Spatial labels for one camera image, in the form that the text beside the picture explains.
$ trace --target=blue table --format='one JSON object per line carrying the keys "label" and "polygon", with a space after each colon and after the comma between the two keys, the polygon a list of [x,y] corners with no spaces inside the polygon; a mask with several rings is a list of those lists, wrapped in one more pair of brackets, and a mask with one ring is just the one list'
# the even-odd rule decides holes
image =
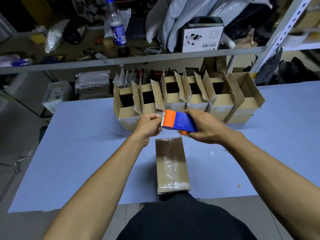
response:
{"label": "blue table", "polygon": [[[231,125],[250,141],[320,186],[320,81],[260,87],[266,99],[246,124]],[[113,98],[60,103],[9,212],[60,209],[122,144]],[[179,136],[163,130],[156,138]],[[136,161],[119,204],[157,201],[155,137]],[[220,145],[183,137],[195,198],[256,195]]]}

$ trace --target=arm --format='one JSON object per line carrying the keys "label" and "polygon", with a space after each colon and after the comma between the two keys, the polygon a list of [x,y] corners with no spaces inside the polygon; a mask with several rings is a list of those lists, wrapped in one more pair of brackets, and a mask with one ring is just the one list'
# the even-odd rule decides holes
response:
{"label": "arm", "polygon": [[188,110],[198,132],[197,141],[226,148],[253,187],[294,239],[320,238],[320,188],[234,131],[214,116]]}
{"label": "arm", "polygon": [[134,133],[94,172],[61,209],[43,240],[98,240],[116,210],[130,171],[149,137],[161,131],[161,117],[139,118]]}

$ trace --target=forearm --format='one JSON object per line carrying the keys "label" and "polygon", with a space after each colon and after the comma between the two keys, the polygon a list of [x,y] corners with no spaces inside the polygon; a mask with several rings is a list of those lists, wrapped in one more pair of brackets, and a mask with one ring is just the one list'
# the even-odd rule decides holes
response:
{"label": "forearm", "polygon": [[320,189],[240,132],[233,131],[223,146],[242,167],[262,200],[297,239],[319,234]]}
{"label": "forearm", "polygon": [[128,137],[66,203],[43,239],[101,239],[142,148],[138,137]]}

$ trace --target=gray floor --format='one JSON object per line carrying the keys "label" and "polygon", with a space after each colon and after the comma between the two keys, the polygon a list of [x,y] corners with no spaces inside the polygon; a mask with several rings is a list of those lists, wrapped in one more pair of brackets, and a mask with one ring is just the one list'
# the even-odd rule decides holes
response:
{"label": "gray floor", "polygon": [[[16,96],[40,113],[42,111],[42,96],[48,83],[49,80],[42,73],[33,73],[23,82]],[[0,162],[13,164],[27,156],[35,145],[30,156],[22,162],[21,172],[18,173],[5,198],[0,203],[0,239],[41,239],[59,210],[13,214],[7,214],[7,211],[37,149],[39,130],[47,123],[25,108],[9,102],[5,110],[0,113],[0,125]],[[0,166],[0,192],[4,190],[13,173],[13,169]],[[243,221],[259,240],[292,239],[259,196],[205,199],[201,201],[226,209],[230,214]],[[116,239],[120,231],[139,209],[139,204],[119,205],[103,239]]]}

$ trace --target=hand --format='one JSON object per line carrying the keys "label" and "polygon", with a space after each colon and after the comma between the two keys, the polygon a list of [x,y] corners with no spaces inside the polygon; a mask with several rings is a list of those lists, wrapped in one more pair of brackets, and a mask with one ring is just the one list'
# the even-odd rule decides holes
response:
{"label": "hand", "polygon": [[233,132],[233,130],[209,113],[196,109],[188,109],[183,112],[189,114],[197,126],[197,133],[189,133],[189,137],[196,141],[208,144],[222,144],[228,135]]}
{"label": "hand", "polygon": [[156,113],[141,115],[138,120],[137,128],[132,135],[139,137],[145,147],[149,144],[150,137],[157,136],[161,132],[161,119],[162,116]]}

